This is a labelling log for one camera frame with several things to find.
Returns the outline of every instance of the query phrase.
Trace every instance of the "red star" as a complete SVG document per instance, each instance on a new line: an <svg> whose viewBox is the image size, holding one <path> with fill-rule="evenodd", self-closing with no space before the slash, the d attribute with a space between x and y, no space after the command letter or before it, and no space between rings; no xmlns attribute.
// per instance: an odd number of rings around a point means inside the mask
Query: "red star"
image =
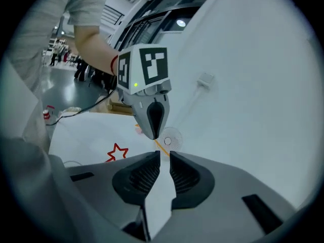
<svg viewBox="0 0 324 243"><path fill-rule="evenodd" d="M119 151L124 151L123 158L126 158L128 148L119 148L117 143L115 143L114 146L113 146L113 151L107 153L107 155L110 156L110 159L108 159L106 162L116 161L116 158L112 155L113 153L116 152L116 148L118 148Z"/></svg>

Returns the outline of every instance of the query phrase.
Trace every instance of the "floor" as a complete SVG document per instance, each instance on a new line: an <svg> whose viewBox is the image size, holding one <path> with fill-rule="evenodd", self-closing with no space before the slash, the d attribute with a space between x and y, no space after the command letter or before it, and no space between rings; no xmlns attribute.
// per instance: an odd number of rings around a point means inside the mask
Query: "floor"
<svg viewBox="0 0 324 243"><path fill-rule="evenodd" d="M74 73L71 69L44 67L40 80L43 106L54 106L55 115L68 107L86 108L94 104L99 96L106 95L104 89L93 83L89 87L89 78L85 82L76 80Z"/></svg>

